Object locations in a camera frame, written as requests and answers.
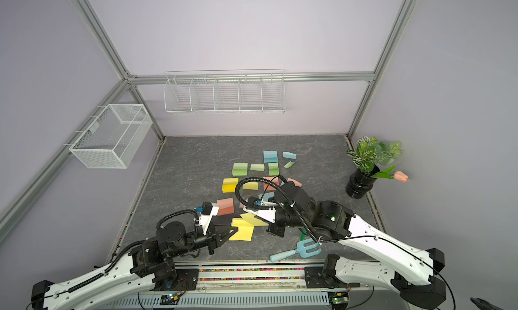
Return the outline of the yellow memo pad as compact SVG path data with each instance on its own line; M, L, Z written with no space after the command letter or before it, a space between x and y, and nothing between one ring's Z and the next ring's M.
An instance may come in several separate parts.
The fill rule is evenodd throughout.
M230 241L252 241L254 225L242 218L233 218L232 227L237 227L237 232L230 237Z
M233 193L236 190L236 186L239 183L240 179L238 177L234 178L225 178L222 184L222 192L224 194Z

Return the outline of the red memo pad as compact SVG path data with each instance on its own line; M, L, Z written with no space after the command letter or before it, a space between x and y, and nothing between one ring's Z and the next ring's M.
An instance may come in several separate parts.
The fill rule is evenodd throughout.
M235 212L233 198L219 199L216 203L219 207L219 211L217 213L218 216L225 216Z

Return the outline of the light blue memo pad front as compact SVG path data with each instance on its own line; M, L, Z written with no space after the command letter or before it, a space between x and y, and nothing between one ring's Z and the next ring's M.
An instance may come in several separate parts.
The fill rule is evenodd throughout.
M270 192L266 192L264 195L261 196L260 200L262 202L273 202L273 200L275 199L275 193L273 191L270 191Z

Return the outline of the light blue memo pad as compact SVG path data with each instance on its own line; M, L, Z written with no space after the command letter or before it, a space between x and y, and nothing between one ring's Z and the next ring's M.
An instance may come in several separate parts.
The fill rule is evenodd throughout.
M264 195L261 196L260 200L262 202L273 202L273 200L275 199L275 193L273 191L270 191L270 192L266 192Z
M277 163L278 162L278 152L274 151L264 151L263 152L264 163Z

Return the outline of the torn yellow page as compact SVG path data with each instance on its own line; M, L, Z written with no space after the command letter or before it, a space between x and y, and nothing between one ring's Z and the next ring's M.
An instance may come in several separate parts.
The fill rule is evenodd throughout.
M244 183L242 186L242 189L243 190L258 190L258 186L259 186L258 182L252 181L252 182Z
M256 218L253 214L246 213L241 214L240 216L244 221L252 226L268 226L268 222L262 221L260 218Z

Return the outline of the salmon memo pad front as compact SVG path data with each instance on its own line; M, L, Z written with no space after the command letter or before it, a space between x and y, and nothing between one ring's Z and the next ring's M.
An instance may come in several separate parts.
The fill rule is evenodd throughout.
M264 177L264 180L268 181L268 183L264 184L265 191L273 191L275 190L275 186L279 186L280 179L278 177Z

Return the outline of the light green memo pad small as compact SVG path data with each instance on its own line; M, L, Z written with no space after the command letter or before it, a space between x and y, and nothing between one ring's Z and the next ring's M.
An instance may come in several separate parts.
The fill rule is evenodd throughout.
M280 174L279 164L278 163L269 163L268 164L268 173L271 177L278 176Z

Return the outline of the torn light blue page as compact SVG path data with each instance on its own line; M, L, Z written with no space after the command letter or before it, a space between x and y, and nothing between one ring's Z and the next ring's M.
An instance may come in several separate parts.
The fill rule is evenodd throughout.
M294 153L291 153L291 152L283 152L282 155L283 155L283 158L285 158L285 159L291 159L291 160L297 159L297 155Z

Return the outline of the light green memo pad front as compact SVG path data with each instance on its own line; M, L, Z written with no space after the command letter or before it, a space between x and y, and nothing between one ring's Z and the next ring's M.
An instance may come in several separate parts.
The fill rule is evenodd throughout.
M232 175L234 177L246 177L248 175L248 163L234 163Z

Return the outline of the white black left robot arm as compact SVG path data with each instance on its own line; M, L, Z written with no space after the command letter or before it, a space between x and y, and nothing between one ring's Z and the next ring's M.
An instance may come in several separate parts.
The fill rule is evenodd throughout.
M174 259L204 248L213 253L237 232L235 226L196 225L191 232L181 222L158 226L155 237L129 244L105 266L63 283L36 283L27 309L93 309L156 288L188 291L188 276Z

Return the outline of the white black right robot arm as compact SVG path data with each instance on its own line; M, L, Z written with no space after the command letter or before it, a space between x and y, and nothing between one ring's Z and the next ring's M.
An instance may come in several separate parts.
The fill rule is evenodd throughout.
M287 227L304 229L318 247L340 244L372 258L353 261L329 254L321 269L306 269L309 285L381 287L421 309L438 309L452 293L441 276L445 267L441 250L402 243L338 202L316 201L292 181L248 177L236 185L235 194L244 211L267 222L273 235L282 237Z

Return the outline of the green toy rake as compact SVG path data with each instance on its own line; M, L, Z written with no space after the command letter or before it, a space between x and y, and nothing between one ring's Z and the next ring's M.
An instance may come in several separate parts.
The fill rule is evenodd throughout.
M307 234L306 229L299 228L300 231L300 241L304 241L306 239L310 239L310 236Z

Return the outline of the light blue toy fork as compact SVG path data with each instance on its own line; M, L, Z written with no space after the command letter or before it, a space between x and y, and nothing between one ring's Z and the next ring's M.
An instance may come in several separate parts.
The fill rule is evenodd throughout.
M278 262L281 260L285 260L291 256L299 255L303 259L307 259L309 257L314 257L322 253L321 244L313 241L312 239L305 239L303 241L299 241L296 244L295 249L291 249L289 251L281 252L273 254L269 257L271 262Z

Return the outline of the black plant pot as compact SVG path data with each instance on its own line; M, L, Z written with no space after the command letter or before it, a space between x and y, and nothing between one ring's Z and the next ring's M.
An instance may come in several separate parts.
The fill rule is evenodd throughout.
M379 171L379 167L375 166L368 175L365 175L357 168L346 184L346 193L353 199L363 198L374 187L377 178L373 178L373 175Z

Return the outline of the green artificial plant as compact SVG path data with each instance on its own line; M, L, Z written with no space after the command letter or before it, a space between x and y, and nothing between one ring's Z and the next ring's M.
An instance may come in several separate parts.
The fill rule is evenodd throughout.
M401 142L384 142L376 137L362 137L357 142L355 150L348 150L347 155L353 164L364 175L373 172L375 166L388 166L395 162L403 153Z

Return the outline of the pink artificial tulip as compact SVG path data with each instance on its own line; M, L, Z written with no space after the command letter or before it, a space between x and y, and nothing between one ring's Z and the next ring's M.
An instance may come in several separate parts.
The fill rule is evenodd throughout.
M373 179L395 179L396 181L407 183L410 179L402 171L395 171L396 166L389 167L383 171L379 171L370 177Z

